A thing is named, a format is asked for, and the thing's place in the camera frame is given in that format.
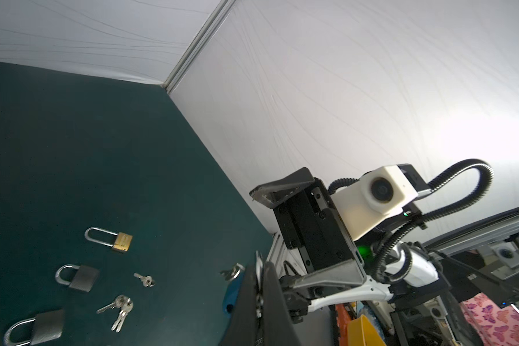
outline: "white camera housing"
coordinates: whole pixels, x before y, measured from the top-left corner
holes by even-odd
[[[384,178],[392,186],[389,201],[380,201],[373,196],[373,183]],[[403,206],[418,196],[402,170],[397,166],[384,166],[363,175],[348,187],[339,189],[331,196],[351,238],[356,241],[372,230],[381,221],[399,215]]]

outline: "padlock shackle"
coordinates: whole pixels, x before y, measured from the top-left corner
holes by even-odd
[[[10,328],[8,328],[6,330],[6,334],[4,334],[4,345],[5,346],[25,346],[25,345],[28,345],[31,343],[31,340],[27,340],[27,341],[22,341],[22,342],[16,342],[16,343],[13,343],[11,340],[10,340],[10,335],[12,334],[12,331],[19,327],[20,325],[22,324],[25,324],[25,323],[31,323],[31,322],[34,322],[36,320],[35,317],[33,318],[28,318],[28,319],[24,319],[23,321],[19,321],[17,323],[15,323],[13,326],[11,326]]]
[[[66,264],[65,266],[60,267],[60,268],[56,271],[56,275],[54,275],[54,278],[56,279],[56,282],[59,283],[60,285],[69,286],[69,284],[71,283],[71,281],[64,280],[64,279],[62,279],[62,278],[60,277],[61,271],[64,270],[65,268],[73,268],[73,269],[78,270],[80,267],[79,267],[79,266],[76,266],[76,265],[74,265],[74,264]]]
[[[90,238],[89,232],[91,230],[97,230],[97,231],[108,233],[108,234],[115,235],[115,236],[117,236],[119,234],[119,233],[111,232],[111,231],[104,230],[104,229],[98,228],[98,227],[90,227],[89,229],[84,231],[84,237],[86,238],[86,240],[97,242],[98,244],[102,244],[102,245],[110,246],[110,247],[112,247],[113,244],[110,244],[109,242],[105,242],[105,241],[102,241],[102,240],[97,240],[97,239],[94,239],[94,238]]]

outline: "yellow bin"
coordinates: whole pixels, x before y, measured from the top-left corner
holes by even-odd
[[[348,346],[386,346],[369,319],[360,318],[348,323]]]

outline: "gray padlock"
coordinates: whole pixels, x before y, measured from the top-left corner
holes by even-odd
[[[61,271],[65,268],[73,268],[77,270],[73,280],[67,281],[60,277]],[[65,285],[73,289],[78,289],[79,291],[89,292],[92,288],[92,285],[94,285],[94,281],[96,281],[98,278],[98,274],[100,274],[100,270],[89,266],[66,264],[56,271],[55,279],[57,283],[61,285]]]
[[[25,346],[36,345],[61,337],[63,331],[63,322],[65,320],[65,311],[63,309],[56,311],[49,311],[37,314],[33,318],[24,319],[11,326],[4,334],[5,346]],[[12,330],[25,323],[34,322],[33,336],[30,340],[22,342],[12,342],[10,335]]]

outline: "butterfly pattern fabric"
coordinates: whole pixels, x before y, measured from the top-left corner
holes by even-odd
[[[519,346],[519,314],[511,306],[500,309],[483,293],[460,306],[485,346]]]

